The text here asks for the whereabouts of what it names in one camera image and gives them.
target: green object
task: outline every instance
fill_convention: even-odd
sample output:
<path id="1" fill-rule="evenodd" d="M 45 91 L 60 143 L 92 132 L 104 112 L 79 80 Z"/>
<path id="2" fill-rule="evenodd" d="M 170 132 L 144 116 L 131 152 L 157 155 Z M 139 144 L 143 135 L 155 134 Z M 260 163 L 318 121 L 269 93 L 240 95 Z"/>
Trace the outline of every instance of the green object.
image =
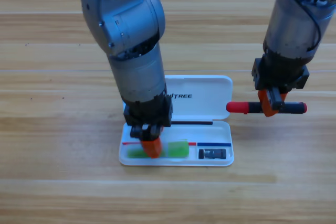
<path id="1" fill-rule="evenodd" d="M 162 150 L 160 157 L 183 158 L 189 156 L 188 141 L 170 142 L 167 144 L 167 153 Z M 129 158 L 147 158 L 149 157 L 142 148 L 130 148 L 127 150 Z"/>
<path id="2" fill-rule="evenodd" d="M 168 143 L 168 157 L 188 157 L 189 156 L 189 143 L 188 141 L 178 141 Z"/>

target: white plastic case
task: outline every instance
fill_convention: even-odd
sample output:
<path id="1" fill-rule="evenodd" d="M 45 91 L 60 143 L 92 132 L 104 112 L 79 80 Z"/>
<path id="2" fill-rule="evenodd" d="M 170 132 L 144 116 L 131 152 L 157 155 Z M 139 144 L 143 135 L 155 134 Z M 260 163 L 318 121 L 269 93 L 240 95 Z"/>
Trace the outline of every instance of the white plastic case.
<path id="1" fill-rule="evenodd" d="M 232 99 L 233 83 L 227 76 L 166 76 L 168 94 L 172 95 L 172 121 L 198 121 L 200 125 L 172 125 L 164 128 L 160 139 L 167 142 L 185 141 L 190 146 L 186 158 L 131 158 L 127 148 L 140 141 L 130 137 L 131 127 L 124 125 L 119 147 L 119 161 L 129 166 L 228 166 L 234 161 L 230 126 L 223 121 L 229 116 L 226 104 Z M 225 159 L 199 159 L 200 149 L 225 149 Z"/>

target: wooden table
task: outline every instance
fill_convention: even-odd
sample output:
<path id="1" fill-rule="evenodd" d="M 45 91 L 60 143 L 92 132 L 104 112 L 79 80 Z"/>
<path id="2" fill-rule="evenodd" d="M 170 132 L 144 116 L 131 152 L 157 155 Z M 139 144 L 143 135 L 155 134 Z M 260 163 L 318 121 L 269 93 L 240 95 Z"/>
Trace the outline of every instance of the wooden table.
<path id="1" fill-rule="evenodd" d="M 226 168 L 125 167 L 121 99 L 80 0 L 1 0 L 0 223 L 336 223 L 336 19 L 303 91 L 305 115 L 232 114 Z M 250 70 L 274 0 L 162 0 L 167 74 Z"/>

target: robotic arm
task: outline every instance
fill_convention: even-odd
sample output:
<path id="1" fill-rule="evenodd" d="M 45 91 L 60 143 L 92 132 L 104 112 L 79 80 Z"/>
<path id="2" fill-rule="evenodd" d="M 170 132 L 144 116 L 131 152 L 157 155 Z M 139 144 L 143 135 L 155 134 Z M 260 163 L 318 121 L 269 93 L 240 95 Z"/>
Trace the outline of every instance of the robotic arm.
<path id="1" fill-rule="evenodd" d="M 165 30 L 160 0 L 81 0 L 86 23 L 107 54 L 124 116 L 151 157 L 161 152 L 161 128 L 171 126 L 159 40 Z"/>
<path id="2" fill-rule="evenodd" d="M 87 25 L 107 54 L 124 116 L 145 152 L 158 157 L 162 127 L 171 126 L 159 40 L 165 29 L 160 0 L 81 0 Z M 286 94 L 302 89 L 333 15 L 335 0 L 276 0 L 264 41 L 264 55 L 252 75 L 266 116 L 276 114 Z"/>
<path id="3" fill-rule="evenodd" d="M 286 94 L 303 89 L 309 63 L 322 40 L 335 0 L 276 0 L 264 40 L 264 55 L 256 59 L 252 76 L 266 116 L 284 106 Z"/>

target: red and black tool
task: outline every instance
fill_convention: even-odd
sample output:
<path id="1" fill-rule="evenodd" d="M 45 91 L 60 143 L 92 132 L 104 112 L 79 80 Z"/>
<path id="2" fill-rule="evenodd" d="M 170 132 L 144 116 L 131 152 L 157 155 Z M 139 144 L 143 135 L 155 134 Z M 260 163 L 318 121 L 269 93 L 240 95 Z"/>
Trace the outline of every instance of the red and black tool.
<path id="1" fill-rule="evenodd" d="M 226 110 L 230 113 L 264 113 L 260 102 L 229 102 Z M 304 114 L 307 105 L 304 102 L 285 102 L 279 109 L 280 114 Z"/>

